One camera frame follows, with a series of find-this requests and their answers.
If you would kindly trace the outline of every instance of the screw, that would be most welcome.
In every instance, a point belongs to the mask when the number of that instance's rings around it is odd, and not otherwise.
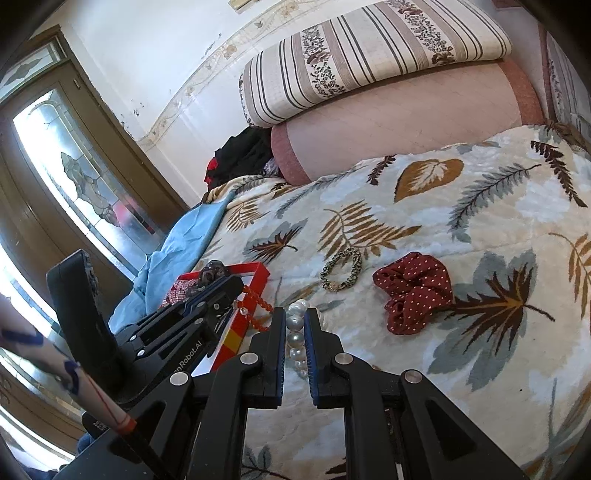
[[[353,361],[353,356],[349,353],[337,353],[335,355],[335,362],[339,365],[349,365]]]
[[[243,353],[240,361],[245,365],[252,365],[258,362],[258,355],[252,352]]]
[[[176,372],[171,375],[170,382],[175,387],[180,387],[189,381],[189,376],[185,372]]]
[[[416,370],[408,370],[407,372],[404,372],[404,379],[408,383],[416,384],[423,379],[423,375],[421,374],[421,372],[418,372]]]

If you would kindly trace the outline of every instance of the red box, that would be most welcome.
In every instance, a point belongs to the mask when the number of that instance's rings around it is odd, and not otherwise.
[[[262,292],[267,285],[267,279],[269,278],[269,271],[265,265],[260,262],[243,263],[229,265],[228,270],[230,271],[230,275],[239,275],[244,279],[251,277],[250,283],[248,284],[245,281],[245,285],[249,285],[253,292],[262,296]],[[196,280],[198,277],[199,272],[185,273],[179,276],[177,281]],[[256,309],[255,299],[248,297],[243,301],[243,305],[248,309],[250,314],[254,314]],[[248,324],[248,319],[236,310],[222,332],[222,337],[214,354],[210,358],[205,357],[201,360],[201,363],[199,363],[193,372],[193,376],[216,371],[222,363],[236,355],[248,330]]]

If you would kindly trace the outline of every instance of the pink pillow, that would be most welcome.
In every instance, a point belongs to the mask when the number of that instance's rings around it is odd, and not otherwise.
[[[364,158],[477,143],[543,122],[530,81],[505,59],[418,72],[339,96],[274,126],[271,148],[285,179],[304,185]]]

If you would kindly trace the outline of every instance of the floral wallpaper border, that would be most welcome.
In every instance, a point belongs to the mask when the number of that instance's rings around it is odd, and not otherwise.
[[[160,114],[150,132],[138,140],[147,151],[152,148],[171,127],[178,116],[195,100],[196,96],[228,66],[260,40],[277,28],[296,18],[318,9],[332,0],[281,0],[273,7],[254,18],[242,29],[214,50],[195,70]]]

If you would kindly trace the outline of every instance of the fern pattern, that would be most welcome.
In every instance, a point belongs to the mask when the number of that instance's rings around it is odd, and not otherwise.
[[[556,178],[560,182],[566,195],[569,196],[569,201],[572,202],[574,200],[574,202],[580,207],[586,207],[587,204],[581,200],[579,194],[573,187],[573,179],[570,177],[569,169],[566,167],[566,163],[561,160],[561,158],[564,157],[564,154],[558,149],[558,147],[532,140],[531,148],[533,148],[536,153],[542,155],[546,160],[546,163],[550,165],[550,168],[554,170],[554,175],[556,175]]]
[[[396,249],[396,245],[392,243],[394,240],[412,235],[421,228],[420,225],[405,228],[379,223],[370,210],[371,207],[363,201],[352,203],[338,211],[324,209],[333,214],[320,232],[318,251],[326,250],[325,259],[351,247],[360,250],[366,260],[370,253],[379,257],[381,247]]]
[[[394,160],[396,160],[396,155],[387,155],[384,157],[383,160],[380,160],[378,164],[369,172],[367,182],[370,185],[377,186],[379,184],[379,176],[382,174],[385,168],[389,167]]]
[[[566,240],[570,245],[569,256],[569,282],[574,279],[574,300],[581,302],[581,320],[587,313],[587,304],[591,297],[589,296],[589,286],[591,286],[591,241],[589,234],[586,233],[577,238],[574,242],[561,233],[550,232],[549,235],[557,236]]]
[[[228,230],[237,232],[242,228],[252,225],[255,220],[264,217],[268,212],[259,213],[256,199],[241,203],[232,210],[228,219]]]
[[[465,188],[447,224],[452,238],[469,243],[470,236],[466,233],[469,219],[490,203],[494,203],[495,198],[501,199],[513,193],[513,187],[528,179],[530,171],[537,167],[541,167],[541,163],[528,168],[518,163],[500,167],[497,172],[485,173],[482,180],[477,180]]]
[[[304,198],[308,194],[310,194],[312,192],[317,192],[318,190],[325,189],[326,187],[333,184],[334,182],[345,178],[347,175],[350,175],[353,172],[356,172],[357,169],[358,168],[353,167],[352,169],[344,171],[343,173],[337,173],[336,175],[327,175],[326,177],[319,178],[313,184],[305,187],[300,193],[298,193],[297,195],[294,195],[292,198],[287,200],[283,205],[281,205],[277,209],[277,213],[275,214],[275,216],[277,218],[283,218],[283,215],[285,215],[285,212],[290,207],[292,207],[293,204],[295,204],[296,202],[298,202],[299,200],[301,200],[302,198]]]

